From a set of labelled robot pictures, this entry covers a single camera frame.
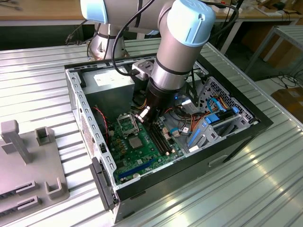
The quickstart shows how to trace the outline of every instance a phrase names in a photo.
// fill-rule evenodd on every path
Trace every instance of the white table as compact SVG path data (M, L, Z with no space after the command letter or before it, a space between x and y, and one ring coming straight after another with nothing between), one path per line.
M262 53L266 45L269 43L271 38L274 35L280 36L276 44L273 48L268 52L267 56L264 58L264 61L267 61L270 56L273 54L275 49L281 44L283 40L287 40L295 47L299 48L303 51L303 25L296 25L296 26L274 26L269 31L268 35L262 41L256 52L250 58L249 64L245 69L245 73L248 73L259 55ZM298 63L292 68L290 75L294 75L296 71L302 66L303 59L300 59Z
M293 83L289 81L287 81L287 84L293 85ZM280 89L285 89L283 83L281 83L281 81L278 78L259 80L256 82L256 85L258 85L259 88L261 88L269 96Z
M131 56L155 53L159 39L127 41ZM303 125L211 45L201 54L274 124L234 159L120 222L134 226L302 226ZM70 197L7 226L109 227L71 112L63 65L87 61L86 46L0 52L0 121L20 132L56 135ZM4 115L1 110L10 111Z

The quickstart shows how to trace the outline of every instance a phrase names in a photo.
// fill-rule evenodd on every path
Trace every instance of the cardboard box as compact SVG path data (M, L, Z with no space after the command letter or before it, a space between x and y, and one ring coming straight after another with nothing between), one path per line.
M303 123L303 88L281 89L271 95L295 118Z
M293 9L296 2L297 2L297 0L287 0L285 2L285 7L284 8L285 9Z

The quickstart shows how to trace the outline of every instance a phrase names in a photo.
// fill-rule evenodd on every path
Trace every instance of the orange wire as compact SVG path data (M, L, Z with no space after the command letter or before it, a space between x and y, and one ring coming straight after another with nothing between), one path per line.
M226 108L226 109L228 109L228 106L225 104L225 102L223 101L223 99L221 98L221 97L219 97L220 98L220 100L221 100L221 103L224 105L224 107Z
M193 115L190 116L190 131L192 131Z
M166 114L169 110L171 110L172 109L172 107L171 108L169 108L169 109L167 109L164 113Z
M201 117L199 118L198 122L195 124L194 129L193 129L192 131L194 131L194 130L196 129L196 127L197 127L197 125L199 124L199 122L200 122L206 115L208 115L208 114L210 114L209 111L208 111L205 115L203 115L203 116L201 116Z
M144 108L144 107L145 107L145 105L146 105L146 99L145 99L145 101L144 101L143 105L142 105L142 106L137 107L137 109L142 109L142 108Z

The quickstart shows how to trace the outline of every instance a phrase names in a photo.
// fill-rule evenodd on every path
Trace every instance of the metal sheet panel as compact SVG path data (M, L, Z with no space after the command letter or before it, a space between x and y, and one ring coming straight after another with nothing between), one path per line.
M155 53L159 39L128 41L131 56ZM67 96L64 64L87 61L86 46L0 52L0 121L20 132L54 129L69 199L7 226L112 225L89 171L90 159ZM155 201L117 226L302 226L302 124L211 45L201 54L274 124L229 163Z
M303 51L303 25L277 26L277 33Z

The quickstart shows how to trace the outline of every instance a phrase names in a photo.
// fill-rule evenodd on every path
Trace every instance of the floor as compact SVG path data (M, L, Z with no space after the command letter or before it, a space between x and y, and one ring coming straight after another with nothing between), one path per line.
M226 52L226 57L241 70L245 70L252 55L253 52L240 43L232 43ZM288 71L289 68L275 69L261 58L258 58L253 68L248 72L248 76L254 81L259 81L267 77L279 75L279 72L287 73Z

